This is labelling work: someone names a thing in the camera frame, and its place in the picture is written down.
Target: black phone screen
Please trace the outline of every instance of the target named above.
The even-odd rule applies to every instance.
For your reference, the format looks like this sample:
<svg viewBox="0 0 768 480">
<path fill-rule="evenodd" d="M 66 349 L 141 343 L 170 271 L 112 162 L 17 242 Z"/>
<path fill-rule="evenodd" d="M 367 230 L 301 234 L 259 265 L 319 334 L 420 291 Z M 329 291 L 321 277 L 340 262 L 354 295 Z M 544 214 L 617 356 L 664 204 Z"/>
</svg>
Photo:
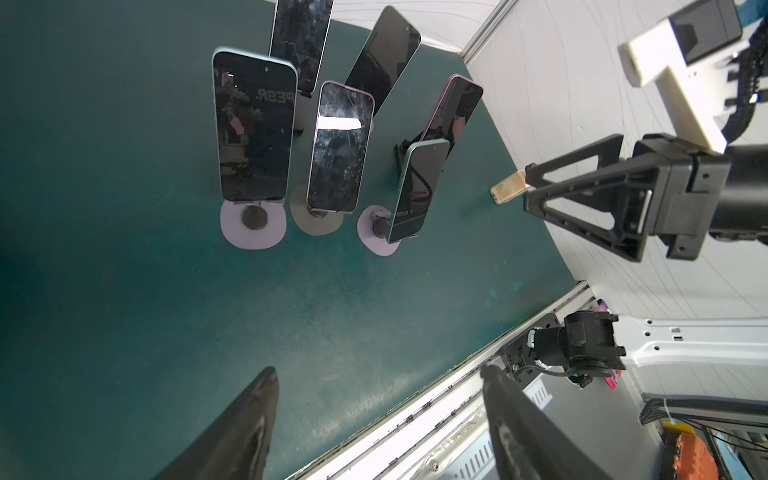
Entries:
<svg viewBox="0 0 768 480">
<path fill-rule="evenodd" d="M 352 212 L 373 118 L 373 97 L 327 81 L 320 87 L 315 146 L 306 204 L 316 210 Z"/>
<path fill-rule="evenodd" d="M 265 58 L 214 55 L 221 194 L 281 200 L 288 187 L 296 71 Z"/>
<path fill-rule="evenodd" d="M 445 138 L 451 142 L 448 153 L 451 153 L 464 128 L 482 98 L 482 87 L 470 80 L 454 75 L 448 80 L 448 85 L 442 93 L 435 113 L 424 130 L 422 140 Z"/>
<path fill-rule="evenodd" d="M 416 142 L 409 147 L 400 198 L 389 221 L 389 243 L 415 235 L 422 229 L 449 149 L 450 143 L 445 139 Z"/>
<path fill-rule="evenodd" d="M 379 111 L 421 42 L 422 36 L 397 10 L 390 5 L 384 7 L 345 82 L 373 95 L 373 114 Z"/>
<path fill-rule="evenodd" d="M 298 90 L 311 94 L 331 22 L 333 0 L 278 0 L 270 57 L 282 58 L 299 72 Z"/>
</svg>

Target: smartphone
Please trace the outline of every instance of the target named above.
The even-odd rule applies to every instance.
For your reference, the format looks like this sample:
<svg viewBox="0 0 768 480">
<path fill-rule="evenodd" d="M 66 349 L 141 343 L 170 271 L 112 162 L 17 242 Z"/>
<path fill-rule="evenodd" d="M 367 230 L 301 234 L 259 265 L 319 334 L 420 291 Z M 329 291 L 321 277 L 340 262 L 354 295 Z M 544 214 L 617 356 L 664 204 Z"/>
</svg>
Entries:
<svg viewBox="0 0 768 480">
<path fill-rule="evenodd" d="M 400 195 L 389 219 L 387 242 L 412 237 L 422 229 L 450 149 L 451 143 L 445 138 L 415 142 L 408 148 L 400 176 Z"/>
<path fill-rule="evenodd" d="M 335 81 L 320 86 L 306 191 L 310 209 L 351 213 L 357 207 L 375 106 L 362 90 Z"/>
<path fill-rule="evenodd" d="M 375 115 L 421 43 L 413 25 L 387 5 L 344 83 L 373 95 Z"/>
<path fill-rule="evenodd" d="M 298 74 L 290 62 L 218 48 L 214 97 L 221 194 L 282 200 L 288 188 Z"/>
<path fill-rule="evenodd" d="M 451 144 L 448 149 L 450 154 L 480 102 L 482 92 L 482 87 L 472 80 L 461 75 L 451 76 L 424 129 L 421 141 L 445 138 Z"/>
<path fill-rule="evenodd" d="M 282 58 L 299 72 L 298 91 L 315 91 L 320 61 L 331 24 L 333 0 L 278 0 L 270 57 Z"/>
</svg>

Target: black cable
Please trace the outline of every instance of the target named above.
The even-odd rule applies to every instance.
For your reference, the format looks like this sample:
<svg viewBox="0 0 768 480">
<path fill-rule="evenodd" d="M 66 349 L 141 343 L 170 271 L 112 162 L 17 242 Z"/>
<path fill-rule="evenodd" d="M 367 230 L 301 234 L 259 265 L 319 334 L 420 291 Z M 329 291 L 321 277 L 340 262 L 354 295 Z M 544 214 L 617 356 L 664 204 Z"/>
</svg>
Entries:
<svg viewBox="0 0 768 480">
<path fill-rule="evenodd" d="M 512 373 L 512 377 L 515 380 L 519 380 L 520 378 L 522 378 L 522 374 L 529 370 L 533 370 L 535 372 L 544 373 L 545 375 L 551 375 L 551 376 L 571 376 L 576 373 L 576 369 L 568 369 L 568 370 L 565 370 L 564 372 L 552 372 L 551 370 L 542 369 L 540 366 L 537 366 L 537 365 L 525 365 L 515 370 Z"/>
<path fill-rule="evenodd" d="M 760 445 L 759 443 L 755 443 L 755 442 L 753 442 L 753 441 L 751 441 L 751 440 L 745 440 L 745 439 L 742 439 L 741 437 L 739 437 L 738 435 L 734 435 L 733 433 L 728 433 L 728 432 L 725 432 L 725 431 L 723 431 L 723 430 L 720 430 L 720 429 L 716 429 L 716 428 L 714 428 L 714 427 L 710 427 L 710 426 L 708 426 L 708 425 L 702 425 L 702 424 L 700 424 L 699 422 L 695 422 L 695 421 L 693 421 L 693 420 L 689 420 L 689 419 L 686 419 L 686 416 L 685 416 L 685 415 L 672 415 L 672 417 L 673 417 L 673 418 L 675 418 L 675 419 L 678 419 L 678 420 L 680 420 L 680 421 L 682 421 L 682 422 L 685 422 L 685 423 L 687 423 L 687 424 L 689 424 L 689 425 L 692 425 L 692 426 L 694 426 L 694 427 L 697 427 L 699 430 L 702 430 L 702 431 L 703 431 L 704 429 L 714 430 L 715 432 L 720 432 L 720 433 L 722 433 L 722 434 L 724 434 L 724 435 L 728 435 L 729 437 L 733 437 L 733 438 L 735 438 L 735 439 L 739 439 L 741 442 L 745 442 L 745 443 L 748 443 L 748 444 L 750 444 L 750 445 L 755 445 L 757 448 L 756 448 L 756 449 L 752 449 L 752 448 L 750 448 L 750 447 L 745 447 L 745 446 L 743 446 L 743 445 L 738 445 L 738 444 L 736 444 L 736 443 L 728 442 L 727 440 L 724 440 L 724 439 L 721 439 L 721 438 L 717 438 L 717 439 L 718 439 L 718 440 L 720 440 L 721 442 L 723 442 L 723 443 L 727 443 L 728 445 L 733 445 L 734 447 L 738 447 L 738 448 L 740 448 L 740 449 L 751 450 L 751 451 L 753 451 L 753 452 L 768 452 L 768 448 L 766 448 L 766 447 L 763 447 L 763 446 L 762 446 L 762 445 Z"/>
<path fill-rule="evenodd" d="M 728 143 L 735 141 L 750 126 L 755 115 L 752 96 L 760 89 L 760 75 L 763 72 L 763 56 L 768 48 L 768 19 L 757 27 L 750 37 L 750 46 L 739 55 L 739 78 L 736 96 L 736 111 L 723 126 L 723 136 Z"/>
</svg>

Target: black cylinder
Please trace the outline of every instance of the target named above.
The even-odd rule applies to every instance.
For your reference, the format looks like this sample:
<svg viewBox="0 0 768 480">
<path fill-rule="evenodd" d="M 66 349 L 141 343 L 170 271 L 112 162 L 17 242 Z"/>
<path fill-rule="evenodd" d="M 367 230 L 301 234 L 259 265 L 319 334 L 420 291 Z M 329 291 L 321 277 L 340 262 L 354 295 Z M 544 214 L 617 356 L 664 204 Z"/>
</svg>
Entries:
<svg viewBox="0 0 768 480">
<path fill-rule="evenodd" d="M 768 145 L 728 147 L 730 172 L 710 224 L 722 239 L 768 236 Z"/>
</svg>

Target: pink round base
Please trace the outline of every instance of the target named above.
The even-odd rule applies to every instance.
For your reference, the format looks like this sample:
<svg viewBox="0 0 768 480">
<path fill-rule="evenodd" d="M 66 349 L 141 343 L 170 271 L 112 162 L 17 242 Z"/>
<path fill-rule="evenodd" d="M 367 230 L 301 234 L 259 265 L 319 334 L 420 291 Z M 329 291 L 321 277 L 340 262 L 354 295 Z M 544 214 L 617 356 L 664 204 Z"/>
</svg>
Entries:
<svg viewBox="0 0 768 480">
<path fill-rule="evenodd" d="M 392 213 L 379 205 L 371 205 L 360 214 L 357 219 L 357 236 L 360 237 L 362 244 L 368 247 L 373 253 L 380 257 L 388 257 L 395 253 L 400 242 L 387 243 L 383 238 L 378 238 L 373 234 L 373 215 L 378 217 L 390 218 Z"/>
<path fill-rule="evenodd" d="M 259 205 L 266 210 L 266 226 L 261 230 L 251 230 L 243 225 L 243 210 L 248 205 Z M 285 237 L 288 227 L 286 209 L 282 204 L 254 202 L 253 204 L 233 204 L 225 200 L 219 213 L 221 233 L 229 243 L 243 250 L 265 250 L 272 248 Z"/>
</svg>

